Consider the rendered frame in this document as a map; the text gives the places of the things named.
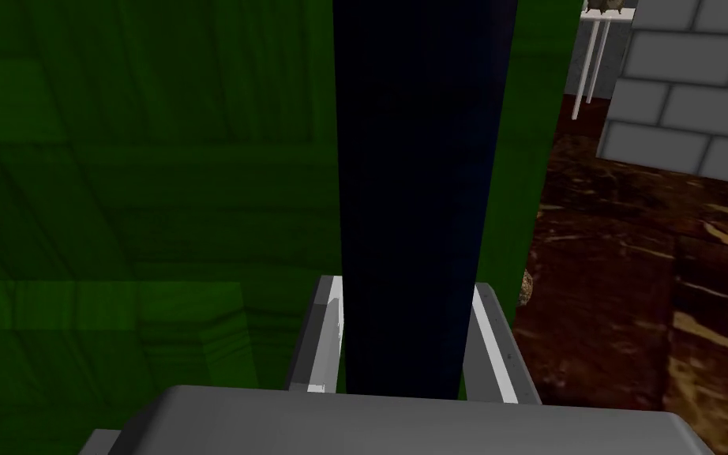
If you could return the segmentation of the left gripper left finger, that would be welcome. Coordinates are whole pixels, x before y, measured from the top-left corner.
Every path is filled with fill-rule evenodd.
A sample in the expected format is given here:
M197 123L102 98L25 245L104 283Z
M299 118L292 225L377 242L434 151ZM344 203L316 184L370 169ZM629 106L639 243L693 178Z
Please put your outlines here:
M336 392L343 328L342 278L323 275L316 282L302 321L285 390Z

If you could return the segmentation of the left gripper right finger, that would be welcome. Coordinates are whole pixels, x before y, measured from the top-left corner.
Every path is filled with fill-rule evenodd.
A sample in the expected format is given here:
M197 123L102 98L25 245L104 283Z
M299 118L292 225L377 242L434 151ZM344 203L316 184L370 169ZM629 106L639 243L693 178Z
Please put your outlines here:
M468 400L541 402L501 304L489 284L475 285L463 380Z

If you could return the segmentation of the dark blue bar handle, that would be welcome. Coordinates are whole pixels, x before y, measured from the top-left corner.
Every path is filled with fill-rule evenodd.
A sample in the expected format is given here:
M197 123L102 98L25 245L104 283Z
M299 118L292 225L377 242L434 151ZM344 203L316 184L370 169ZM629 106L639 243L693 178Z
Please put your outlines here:
M349 394L456 399L518 0L333 0Z

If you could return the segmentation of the white table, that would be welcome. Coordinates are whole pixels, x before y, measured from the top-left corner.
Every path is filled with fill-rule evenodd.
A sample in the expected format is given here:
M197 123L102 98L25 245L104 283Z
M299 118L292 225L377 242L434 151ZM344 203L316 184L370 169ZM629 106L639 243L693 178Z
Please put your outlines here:
M611 25L613 23L632 23L633 21L636 7L627 6L627 1L584 0L580 21L591 24L591 32L572 106L571 120L578 119L582 103L589 104L593 100Z

